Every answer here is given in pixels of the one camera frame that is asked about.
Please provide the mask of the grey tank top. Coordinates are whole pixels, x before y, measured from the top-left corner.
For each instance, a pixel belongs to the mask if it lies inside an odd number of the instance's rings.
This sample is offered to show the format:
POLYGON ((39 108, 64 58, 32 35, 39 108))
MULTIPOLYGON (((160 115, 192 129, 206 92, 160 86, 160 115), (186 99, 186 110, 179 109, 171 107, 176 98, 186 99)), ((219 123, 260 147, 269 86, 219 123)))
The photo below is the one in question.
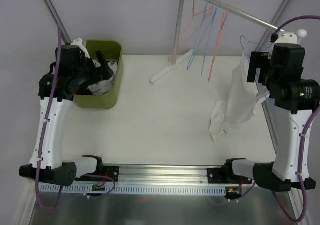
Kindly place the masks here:
POLYGON ((118 70, 118 63, 116 61, 109 61, 107 65, 113 71, 112 77, 108 80, 103 80, 87 87, 94 96, 107 94, 114 86, 118 70))

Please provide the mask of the white garment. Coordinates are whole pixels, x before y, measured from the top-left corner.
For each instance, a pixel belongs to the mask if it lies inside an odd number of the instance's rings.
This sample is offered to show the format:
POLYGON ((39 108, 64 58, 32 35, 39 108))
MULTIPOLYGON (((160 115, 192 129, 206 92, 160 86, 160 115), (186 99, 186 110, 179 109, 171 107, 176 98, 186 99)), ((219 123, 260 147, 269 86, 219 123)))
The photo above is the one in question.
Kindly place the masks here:
POLYGON ((255 92, 247 82, 248 45, 245 45, 240 64, 232 70, 232 78, 227 98, 215 103, 211 116, 209 133, 213 141, 222 134, 238 128, 256 115, 256 107, 270 96, 269 91, 255 92))

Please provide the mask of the pink wire hanger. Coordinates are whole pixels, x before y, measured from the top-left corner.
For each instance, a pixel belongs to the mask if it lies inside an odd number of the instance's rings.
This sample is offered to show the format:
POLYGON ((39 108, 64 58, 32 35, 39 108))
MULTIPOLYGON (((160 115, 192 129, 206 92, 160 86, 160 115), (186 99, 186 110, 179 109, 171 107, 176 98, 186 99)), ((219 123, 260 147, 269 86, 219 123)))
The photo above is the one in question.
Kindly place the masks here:
POLYGON ((225 26, 227 17, 229 15, 229 12, 230 12, 230 5, 227 4, 227 10, 226 10, 226 13, 224 13, 222 15, 222 19, 221 19, 221 23, 220 23, 220 27, 219 27, 219 32, 218 32, 218 35, 217 35, 216 45, 215 45, 215 49, 214 49, 214 53, 213 53, 212 63, 211 63, 211 66, 210 66, 209 76, 208 76, 208 82, 210 82, 211 79, 212 79, 214 64, 215 64, 215 61, 216 61, 216 57, 217 57, 218 50, 219 50, 219 47, 220 47, 224 26, 225 26))
POLYGON ((174 45, 173 47, 173 50, 172 52, 170 53, 169 57, 168 57, 168 62, 172 62, 173 61, 173 58, 174 56, 176 56, 178 54, 178 52, 184 48, 188 42, 190 41, 190 39, 195 35, 195 33, 200 29, 200 25, 194 30, 194 32, 189 36, 189 38, 184 42, 182 43, 182 40, 184 39, 184 37, 186 36, 187 34, 187 31, 190 29, 194 19, 200 15, 208 15, 209 12, 212 12, 213 9, 215 8, 214 5, 211 5, 209 8, 207 8, 208 5, 205 6, 204 10, 201 11, 201 12, 196 12, 196 0, 193 0, 192 1, 192 16, 189 20, 189 22, 187 23, 186 27, 182 30, 182 32, 180 33, 179 35, 179 39, 177 40, 177 44, 174 45))

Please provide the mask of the light blue wire hanger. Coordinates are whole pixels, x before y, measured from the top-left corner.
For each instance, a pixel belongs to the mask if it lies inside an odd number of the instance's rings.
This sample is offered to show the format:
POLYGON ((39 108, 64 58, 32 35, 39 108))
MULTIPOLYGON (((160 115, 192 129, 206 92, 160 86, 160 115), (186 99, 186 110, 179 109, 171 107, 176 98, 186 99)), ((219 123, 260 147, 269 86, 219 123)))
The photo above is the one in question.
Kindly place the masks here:
MULTIPOLYGON (((211 2, 211 0, 207 0, 205 6, 209 6, 209 3, 211 2)), ((208 31, 209 33, 209 28, 207 28, 208 24, 211 21, 211 18, 213 16, 213 12, 215 11, 216 6, 214 5, 214 9, 212 12, 209 12, 206 16, 202 15, 202 20, 200 23, 200 29, 196 32, 196 37, 194 40, 194 46, 193 46, 193 52, 191 54, 191 57, 189 59, 188 65, 187 65, 187 70, 189 71, 193 65, 193 62, 196 58, 196 55, 198 53, 198 50, 200 48, 200 45, 208 31)))

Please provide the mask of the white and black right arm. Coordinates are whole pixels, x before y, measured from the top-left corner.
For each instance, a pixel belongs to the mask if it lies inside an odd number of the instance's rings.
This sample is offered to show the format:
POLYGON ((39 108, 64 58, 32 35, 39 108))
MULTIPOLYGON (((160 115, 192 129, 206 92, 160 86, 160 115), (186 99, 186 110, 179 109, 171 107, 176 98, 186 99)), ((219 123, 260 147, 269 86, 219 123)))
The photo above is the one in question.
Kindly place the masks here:
POLYGON ((276 43, 272 55, 252 52, 246 80, 266 86, 278 113, 277 154, 274 162, 264 163, 244 158, 228 159, 223 178, 235 183, 241 177, 272 192, 289 192, 292 188, 314 190, 316 181, 308 171, 307 137, 313 119, 320 110, 320 85, 302 79, 306 50, 299 44, 276 43))

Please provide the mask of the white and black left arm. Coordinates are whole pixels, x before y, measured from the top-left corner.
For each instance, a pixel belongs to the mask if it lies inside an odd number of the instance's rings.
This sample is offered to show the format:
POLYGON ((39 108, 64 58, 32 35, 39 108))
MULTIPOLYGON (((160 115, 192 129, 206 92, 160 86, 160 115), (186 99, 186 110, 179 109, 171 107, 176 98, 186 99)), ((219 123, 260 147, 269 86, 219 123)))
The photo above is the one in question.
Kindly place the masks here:
POLYGON ((84 155, 63 161, 63 136, 66 116, 74 97, 89 86, 115 76, 101 50, 93 60, 85 48, 67 44, 55 50, 56 61, 39 81, 40 121, 36 145, 28 164, 19 176, 47 184, 69 187, 76 179, 88 176, 93 181, 104 175, 103 160, 84 155))

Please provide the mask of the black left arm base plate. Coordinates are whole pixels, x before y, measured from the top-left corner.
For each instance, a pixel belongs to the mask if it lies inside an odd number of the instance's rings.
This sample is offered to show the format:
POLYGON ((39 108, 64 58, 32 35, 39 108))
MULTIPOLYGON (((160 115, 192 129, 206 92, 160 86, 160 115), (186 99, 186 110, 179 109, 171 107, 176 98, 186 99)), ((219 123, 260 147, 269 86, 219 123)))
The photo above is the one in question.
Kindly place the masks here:
POLYGON ((106 165, 102 167, 102 176, 113 179, 116 183, 119 181, 120 167, 116 165, 106 165))

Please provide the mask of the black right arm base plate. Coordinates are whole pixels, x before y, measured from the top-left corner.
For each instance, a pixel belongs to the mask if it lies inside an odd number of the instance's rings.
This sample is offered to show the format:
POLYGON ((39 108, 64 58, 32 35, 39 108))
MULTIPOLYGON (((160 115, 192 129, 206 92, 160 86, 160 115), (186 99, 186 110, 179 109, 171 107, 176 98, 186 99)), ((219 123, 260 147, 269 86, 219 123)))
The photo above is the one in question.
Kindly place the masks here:
POLYGON ((240 184, 251 185, 253 181, 247 177, 235 175, 231 168, 212 167, 207 168, 207 180, 209 184, 240 184))

